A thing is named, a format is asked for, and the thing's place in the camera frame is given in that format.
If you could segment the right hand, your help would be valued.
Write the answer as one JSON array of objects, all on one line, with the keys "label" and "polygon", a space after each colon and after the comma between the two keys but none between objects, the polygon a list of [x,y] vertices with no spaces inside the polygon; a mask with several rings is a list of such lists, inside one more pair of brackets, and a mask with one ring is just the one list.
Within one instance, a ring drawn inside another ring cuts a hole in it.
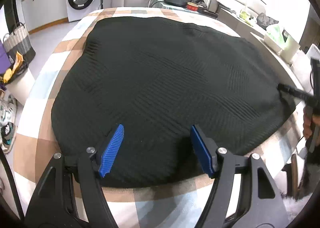
[{"label": "right hand", "polygon": [[304,107],[303,110],[303,136],[306,140],[313,135],[313,131],[311,130],[311,124],[320,125],[320,117],[317,114],[313,114],[312,116],[307,115],[307,106]]}]

